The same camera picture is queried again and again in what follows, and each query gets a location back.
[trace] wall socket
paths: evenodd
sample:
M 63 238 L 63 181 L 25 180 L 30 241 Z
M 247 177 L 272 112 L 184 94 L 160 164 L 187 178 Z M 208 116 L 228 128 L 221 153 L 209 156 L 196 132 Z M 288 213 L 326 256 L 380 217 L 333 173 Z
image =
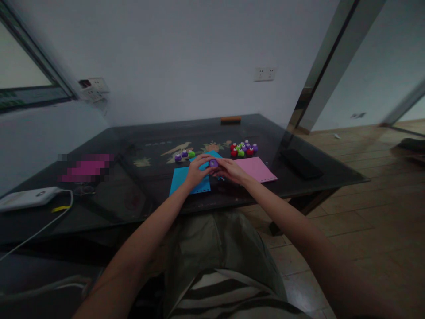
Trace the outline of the wall socket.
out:
M 360 113 L 360 114 L 354 113 L 353 115 L 350 116 L 350 118 L 352 118 L 352 119 L 358 119 L 358 118 L 362 118 L 365 115 L 366 115 L 366 112 L 363 112 L 363 113 Z
M 254 81 L 273 81 L 277 68 L 274 66 L 256 67 Z
M 90 84 L 100 93 L 111 92 L 103 78 L 88 78 Z
M 83 97 L 85 97 L 86 100 L 89 100 L 92 103 L 105 99 L 105 97 L 93 86 L 89 86 L 88 88 L 82 89 L 81 94 Z

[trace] window frame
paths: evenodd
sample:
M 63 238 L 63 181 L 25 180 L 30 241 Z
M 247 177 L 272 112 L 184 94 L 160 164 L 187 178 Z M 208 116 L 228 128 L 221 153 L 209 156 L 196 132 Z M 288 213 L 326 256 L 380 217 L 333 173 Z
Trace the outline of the window frame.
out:
M 3 0 L 0 0 L 0 23 L 6 27 L 51 82 L 51 85 L 47 86 L 0 89 L 0 114 L 17 109 L 43 107 L 76 100 L 77 95 L 71 86 L 55 70 L 52 63 L 25 30 L 17 15 Z

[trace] yellow tag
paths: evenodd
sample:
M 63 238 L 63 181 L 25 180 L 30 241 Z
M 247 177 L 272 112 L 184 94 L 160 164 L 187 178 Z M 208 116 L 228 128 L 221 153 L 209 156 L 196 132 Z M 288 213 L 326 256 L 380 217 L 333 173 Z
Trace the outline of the yellow tag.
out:
M 60 206 L 60 207 L 56 207 L 56 208 L 52 209 L 52 213 L 56 213 L 56 212 L 58 212 L 60 210 L 68 209 L 70 207 L 71 206 Z

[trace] person's left hand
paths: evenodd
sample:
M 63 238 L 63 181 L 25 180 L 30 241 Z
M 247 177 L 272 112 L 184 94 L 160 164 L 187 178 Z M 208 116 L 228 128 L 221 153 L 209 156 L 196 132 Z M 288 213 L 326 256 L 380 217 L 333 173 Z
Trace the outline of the person's left hand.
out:
M 207 167 L 204 171 L 199 170 L 199 167 L 202 164 L 214 159 L 215 157 L 209 154 L 201 154 L 198 155 L 192 163 L 190 163 L 189 172 L 187 173 L 185 180 L 185 184 L 188 185 L 190 189 L 193 189 L 196 185 L 198 185 L 206 175 L 212 174 L 215 170 L 217 170 L 216 167 Z

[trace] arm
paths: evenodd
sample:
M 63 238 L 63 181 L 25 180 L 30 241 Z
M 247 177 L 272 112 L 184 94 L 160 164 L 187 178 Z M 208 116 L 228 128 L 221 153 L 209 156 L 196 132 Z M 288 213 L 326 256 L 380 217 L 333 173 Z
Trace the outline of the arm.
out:
M 217 160 L 222 167 L 219 174 L 244 186 L 303 255 L 338 318 L 402 318 L 307 217 L 230 159 Z
M 214 170 L 199 170 L 202 164 L 212 159 L 209 155 L 199 155 L 190 164 L 186 181 L 122 245 L 77 310 L 75 319 L 127 318 L 141 289 L 143 269 L 170 229 L 189 193 Z

